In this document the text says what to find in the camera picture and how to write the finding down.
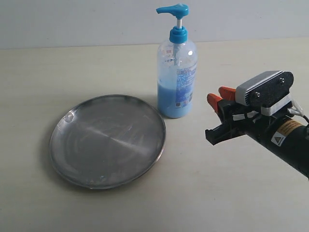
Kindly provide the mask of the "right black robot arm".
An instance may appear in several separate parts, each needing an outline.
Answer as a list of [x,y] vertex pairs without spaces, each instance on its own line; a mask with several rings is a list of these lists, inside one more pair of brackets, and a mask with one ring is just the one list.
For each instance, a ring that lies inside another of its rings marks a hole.
[[219,95],[209,93],[208,104],[214,109],[221,124],[206,130],[205,137],[212,144],[247,135],[278,158],[309,175],[309,127],[278,111],[264,116],[250,106],[235,101],[236,91],[220,87]]

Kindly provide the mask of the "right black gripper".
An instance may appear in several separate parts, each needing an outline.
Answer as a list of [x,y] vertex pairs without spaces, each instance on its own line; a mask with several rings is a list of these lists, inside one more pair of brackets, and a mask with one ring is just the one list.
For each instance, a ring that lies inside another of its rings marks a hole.
[[209,93],[207,102],[215,112],[221,124],[214,129],[205,130],[205,137],[212,145],[247,135],[261,142],[261,137],[273,123],[273,117],[262,115],[256,108],[244,106],[235,101],[236,89],[221,86],[220,96]]

